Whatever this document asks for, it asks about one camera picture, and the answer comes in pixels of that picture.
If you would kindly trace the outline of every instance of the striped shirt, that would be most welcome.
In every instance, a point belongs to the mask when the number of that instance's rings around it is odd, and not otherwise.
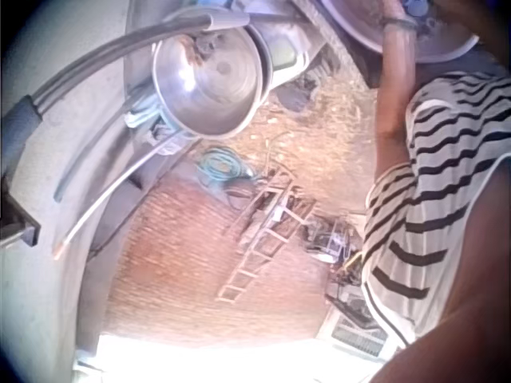
[[[447,73],[406,112],[410,162],[366,200],[362,291],[382,328],[407,346],[440,321],[471,209],[511,157],[511,79]]]

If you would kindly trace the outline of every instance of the wooden ladder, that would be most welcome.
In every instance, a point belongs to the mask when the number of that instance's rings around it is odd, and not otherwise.
[[[289,195],[293,186],[293,180],[289,181],[284,190],[278,195],[278,197],[276,197],[277,202],[275,206],[265,217],[260,229],[249,243],[247,250],[243,253],[241,261],[231,273],[227,282],[220,288],[218,295],[216,296],[217,301],[234,303],[241,294],[247,290],[248,286],[260,276],[261,272],[268,264],[271,263],[275,256],[277,256],[277,254],[280,253],[281,250],[289,243],[300,226],[305,224],[311,213],[314,211],[316,204],[315,200],[312,200],[306,203],[305,206],[302,206],[304,210],[302,215],[298,215],[295,211],[286,207],[286,197]],[[288,215],[291,221],[293,221],[293,225],[288,228],[288,233],[279,233],[276,230],[277,228],[273,230],[273,228],[270,227],[273,224],[272,218],[278,208],[282,209],[284,213],[283,217]],[[267,241],[268,238],[276,240],[277,246],[270,252],[265,252],[260,245],[264,241]]]

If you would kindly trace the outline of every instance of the brick wall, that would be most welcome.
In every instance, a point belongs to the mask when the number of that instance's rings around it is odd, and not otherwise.
[[[167,176],[141,207],[109,297],[105,331],[174,345],[265,345],[313,338],[327,312],[326,265],[299,239],[235,305],[214,300],[240,259],[236,213]]]

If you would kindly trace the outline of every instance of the wristband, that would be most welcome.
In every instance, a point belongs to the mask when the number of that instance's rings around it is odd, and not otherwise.
[[[385,28],[388,25],[401,26],[405,30],[418,30],[418,23],[410,18],[383,18],[382,20],[383,27]]]

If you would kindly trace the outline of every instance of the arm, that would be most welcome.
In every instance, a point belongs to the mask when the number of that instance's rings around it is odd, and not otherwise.
[[[389,18],[406,18],[399,0],[382,0]],[[376,103],[376,174],[410,160],[406,147],[406,107],[415,85],[417,34],[387,25],[383,32],[383,71]]]

